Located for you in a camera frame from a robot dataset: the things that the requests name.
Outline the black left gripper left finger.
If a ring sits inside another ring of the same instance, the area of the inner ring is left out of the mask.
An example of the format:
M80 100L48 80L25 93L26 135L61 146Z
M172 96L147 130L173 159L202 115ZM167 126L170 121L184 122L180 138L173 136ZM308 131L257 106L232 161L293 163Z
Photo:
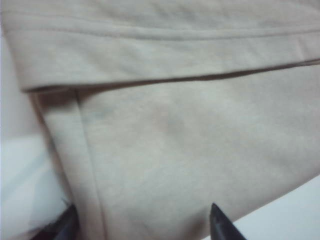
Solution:
M38 234L38 240L75 240L79 230L76 207L70 205L54 222L46 225Z

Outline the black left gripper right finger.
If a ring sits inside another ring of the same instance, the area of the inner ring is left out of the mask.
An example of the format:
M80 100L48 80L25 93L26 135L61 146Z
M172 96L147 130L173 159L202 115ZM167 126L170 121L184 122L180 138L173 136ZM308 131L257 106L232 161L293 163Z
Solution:
M209 215L211 240L246 240L217 204L212 203Z

